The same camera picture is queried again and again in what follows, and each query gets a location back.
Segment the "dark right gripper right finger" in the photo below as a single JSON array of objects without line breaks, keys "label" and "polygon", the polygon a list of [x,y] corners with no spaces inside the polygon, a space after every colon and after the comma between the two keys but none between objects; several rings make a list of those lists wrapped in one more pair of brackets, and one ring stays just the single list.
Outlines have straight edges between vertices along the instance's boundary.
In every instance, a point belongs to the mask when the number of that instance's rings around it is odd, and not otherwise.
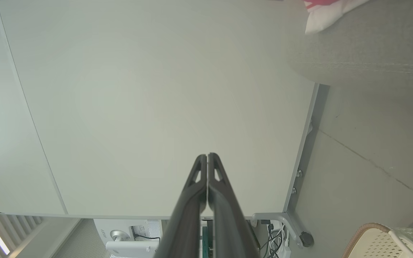
[{"label": "dark right gripper right finger", "polygon": [[214,214],[215,258],[259,258],[258,247],[221,159],[208,154],[208,204]]}]

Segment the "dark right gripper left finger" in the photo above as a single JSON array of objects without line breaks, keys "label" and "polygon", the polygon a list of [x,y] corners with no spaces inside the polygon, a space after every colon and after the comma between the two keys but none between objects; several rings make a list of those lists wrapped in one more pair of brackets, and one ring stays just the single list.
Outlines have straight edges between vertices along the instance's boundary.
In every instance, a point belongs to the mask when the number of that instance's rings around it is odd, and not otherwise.
[{"label": "dark right gripper left finger", "polygon": [[154,257],[199,257],[200,214],[207,201],[207,164],[205,154],[194,161]]}]

